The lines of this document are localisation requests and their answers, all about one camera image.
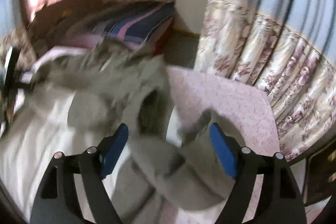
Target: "pink cloth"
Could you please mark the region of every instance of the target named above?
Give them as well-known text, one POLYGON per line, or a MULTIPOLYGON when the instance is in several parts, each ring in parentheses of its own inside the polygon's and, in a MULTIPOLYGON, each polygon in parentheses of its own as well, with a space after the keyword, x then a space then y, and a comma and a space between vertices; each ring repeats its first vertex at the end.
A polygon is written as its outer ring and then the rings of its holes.
POLYGON ((98 34, 78 34, 74 37, 65 37, 63 39, 51 39, 48 43, 49 47, 53 46, 67 46, 67 47, 77 47, 77 48, 87 48, 93 49, 101 40, 101 37, 98 34))
MULTIPOLYGON (((168 67, 168 75, 172 98, 183 126, 192 125, 204 110, 213 108, 236 125, 246 146, 255 153, 273 156, 280 150, 275 119, 266 93, 236 81, 180 67, 168 67)), ((244 221, 254 217, 262 183, 263 177, 258 175, 244 221)), ((216 221, 224 204, 190 213, 166 203, 160 224, 211 224, 216 221)))

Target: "white cloth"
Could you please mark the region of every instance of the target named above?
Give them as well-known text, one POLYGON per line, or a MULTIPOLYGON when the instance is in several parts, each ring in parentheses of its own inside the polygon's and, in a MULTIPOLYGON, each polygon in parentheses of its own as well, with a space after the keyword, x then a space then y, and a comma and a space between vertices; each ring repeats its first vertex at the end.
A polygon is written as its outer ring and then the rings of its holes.
MULTIPOLYGON (((46 53, 33 67, 36 71, 40 65, 61 55, 82 54, 85 50, 55 47, 46 53)), ((19 115, 11 131, 0 139, 0 178, 24 218, 29 222, 35 195, 50 159, 57 151, 65 155, 82 153, 90 146, 100 143, 103 136, 95 132, 77 132, 67 125, 68 111, 74 92, 65 88, 44 84, 34 92, 23 97, 20 92, 16 102, 19 115)), ((177 131, 181 123, 177 110, 174 109, 167 130, 167 141, 179 146, 181 139, 177 131)), ((111 197, 117 175, 122 164, 129 157, 126 146, 112 173, 103 180, 107 194, 111 197)), ((80 175, 75 175, 78 200, 85 219, 94 222, 87 202, 80 175)), ((223 204, 202 212, 185 212, 172 210, 171 204, 165 204, 160 224, 171 223, 214 223, 223 204)))

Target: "blue gripper pad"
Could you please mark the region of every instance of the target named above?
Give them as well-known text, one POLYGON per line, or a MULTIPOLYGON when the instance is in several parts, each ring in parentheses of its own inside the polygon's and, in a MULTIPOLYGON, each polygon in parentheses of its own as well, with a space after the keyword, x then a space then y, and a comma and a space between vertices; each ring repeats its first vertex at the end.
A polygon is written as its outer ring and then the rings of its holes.
POLYGON ((114 141, 110 148, 100 155, 101 169, 100 177, 105 179, 107 175, 112 174, 113 169, 123 151, 128 140, 128 127, 121 124, 115 134, 112 136, 114 141))
POLYGON ((210 139, 225 173, 235 179, 237 176, 236 158, 215 124, 210 126, 210 139))

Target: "blue and pink striped blanket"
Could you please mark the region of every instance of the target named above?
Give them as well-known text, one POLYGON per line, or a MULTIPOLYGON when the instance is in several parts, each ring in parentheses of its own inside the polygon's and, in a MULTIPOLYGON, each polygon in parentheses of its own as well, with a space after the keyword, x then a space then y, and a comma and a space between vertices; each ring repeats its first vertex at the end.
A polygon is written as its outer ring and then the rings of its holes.
POLYGON ((126 4, 100 23, 100 34, 122 41, 142 44, 155 30, 174 15, 174 3, 142 1, 126 4))

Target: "floral curtain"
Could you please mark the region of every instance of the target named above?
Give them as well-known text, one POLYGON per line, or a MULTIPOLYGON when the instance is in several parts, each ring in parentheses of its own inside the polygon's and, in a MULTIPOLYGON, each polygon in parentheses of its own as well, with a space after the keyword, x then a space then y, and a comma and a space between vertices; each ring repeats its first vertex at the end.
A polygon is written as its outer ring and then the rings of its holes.
POLYGON ((25 27, 14 29, 0 41, 0 63, 2 66, 5 64, 6 55, 10 46, 21 49, 17 68, 29 70, 36 62, 36 55, 25 27))
POLYGON ((268 95, 288 160, 336 119, 335 0, 208 0, 195 70, 268 95))

